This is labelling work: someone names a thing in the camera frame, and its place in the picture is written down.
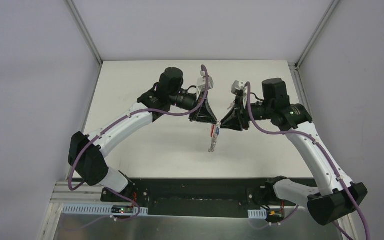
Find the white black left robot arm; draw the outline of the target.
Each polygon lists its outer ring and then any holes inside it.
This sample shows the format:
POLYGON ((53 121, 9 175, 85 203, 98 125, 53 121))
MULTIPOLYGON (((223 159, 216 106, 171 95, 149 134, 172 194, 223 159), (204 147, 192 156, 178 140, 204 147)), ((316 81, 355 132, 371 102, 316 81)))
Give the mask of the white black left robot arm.
POLYGON ((191 122, 217 125, 218 120, 208 102, 208 92, 214 82, 205 65, 201 66, 200 75, 193 86, 196 92, 190 93, 182 88, 183 71, 168 67, 159 81, 117 119, 88 134, 76 132, 71 137, 68 154, 71 166, 68 188, 75 191, 83 184, 101 185, 112 190, 120 202, 129 201, 133 195, 130 179, 110 168, 106 157, 127 137, 162 116, 188 116, 191 122))

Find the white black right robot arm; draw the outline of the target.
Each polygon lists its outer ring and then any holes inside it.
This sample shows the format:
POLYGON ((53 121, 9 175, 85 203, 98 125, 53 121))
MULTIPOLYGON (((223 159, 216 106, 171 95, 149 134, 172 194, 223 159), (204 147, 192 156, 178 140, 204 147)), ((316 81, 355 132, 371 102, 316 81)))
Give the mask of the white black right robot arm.
POLYGON ((221 120, 221 128, 244 131, 257 121, 269 120, 297 149, 316 186, 296 183, 284 176, 268 180, 257 200, 260 204, 276 205, 288 201, 304 207, 321 226, 356 211, 367 196, 363 183, 356 183, 334 160, 321 140, 312 117, 306 108, 292 104, 287 85, 280 78, 262 82, 262 100, 251 102, 250 86, 235 81, 231 87, 235 95, 233 106, 221 120))

